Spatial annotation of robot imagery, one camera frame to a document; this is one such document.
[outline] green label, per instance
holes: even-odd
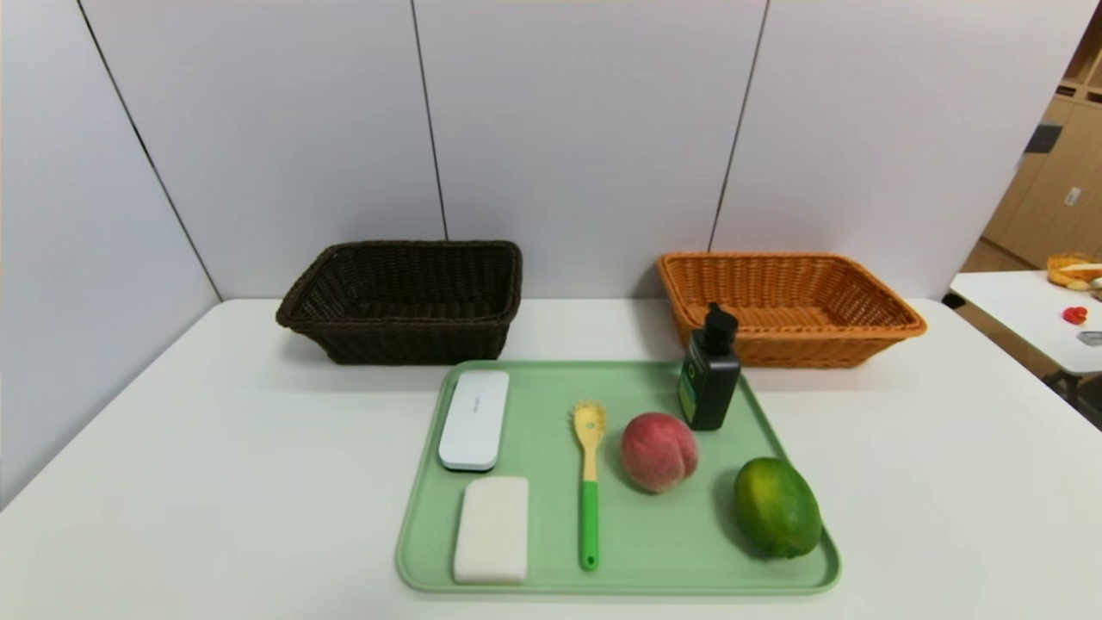
[[[696,394],[700,383],[704,380],[704,366],[696,357],[695,348],[689,350],[685,363],[681,367],[681,380],[678,382],[678,398],[681,400],[681,411],[685,420],[692,423],[696,415]]]

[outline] peach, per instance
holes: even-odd
[[[696,438],[689,426],[667,414],[636,416],[620,439],[624,470],[639,487],[661,493],[696,471]]]

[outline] white table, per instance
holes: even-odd
[[[949,308],[852,371],[746,377],[843,558],[815,597],[437,597],[395,545],[446,369],[339,368],[217,306],[0,513],[0,618],[1102,617],[1102,434]],[[510,359],[674,359],[659,301],[526,300]]]
[[[1063,374],[1049,383],[1066,380],[1073,405],[1078,404],[1079,378],[1102,373],[1102,347],[1090,347],[1076,338],[1081,331],[1102,330],[1102,303],[1089,293],[1052,284],[1046,271],[960,273],[950,287],[1052,360]],[[1060,316],[1073,305],[1088,308],[1082,326]]]

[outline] green tray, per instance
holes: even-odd
[[[458,376],[509,373],[497,467],[486,475],[447,471],[436,447]],[[620,433],[645,412],[680,415],[679,365],[652,362],[467,362],[444,380],[398,541],[398,573],[434,592],[648,595],[793,595],[825,590],[841,561],[823,531],[819,546],[796,559],[757,557],[731,519],[735,475],[746,461],[784,458],[777,437],[739,381],[723,428],[696,434],[700,465],[661,496],[638,490],[619,464]],[[601,566],[579,566],[582,453],[570,412],[583,399],[608,410],[601,445]],[[518,586],[472,586],[452,579],[464,488],[479,476],[529,482],[528,578]]]

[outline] black bottle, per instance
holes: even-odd
[[[692,333],[681,367],[678,398],[681,413],[693,431],[715,431],[723,426],[743,370],[734,350],[736,331],[738,319],[724,313],[719,304],[710,303],[704,329]]]

